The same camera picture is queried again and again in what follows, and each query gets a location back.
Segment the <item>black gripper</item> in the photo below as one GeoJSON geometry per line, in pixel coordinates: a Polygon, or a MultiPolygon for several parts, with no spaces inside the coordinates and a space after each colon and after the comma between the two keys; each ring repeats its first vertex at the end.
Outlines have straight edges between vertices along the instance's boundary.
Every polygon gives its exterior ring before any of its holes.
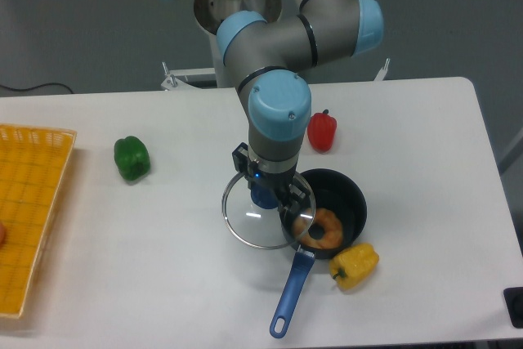
{"type": "Polygon", "coordinates": [[[297,160],[269,161],[249,159],[248,145],[241,142],[232,152],[235,171],[247,176],[254,199],[278,199],[279,218],[292,221],[307,206],[307,193],[293,183],[297,160]]]}

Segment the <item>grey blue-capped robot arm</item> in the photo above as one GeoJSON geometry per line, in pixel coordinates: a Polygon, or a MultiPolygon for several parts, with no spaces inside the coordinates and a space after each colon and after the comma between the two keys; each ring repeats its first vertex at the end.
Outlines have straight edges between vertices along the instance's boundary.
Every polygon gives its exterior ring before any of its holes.
{"type": "Polygon", "coordinates": [[[377,47],[384,20],[376,0],[297,0],[282,19],[281,0],[194,0],[194,15],[215,40],[214,64],[235,87],[248,119],[236,171],[260,206],[298,213],[314,202],[295,178],[311,117],[300,72],[377,47]]]}

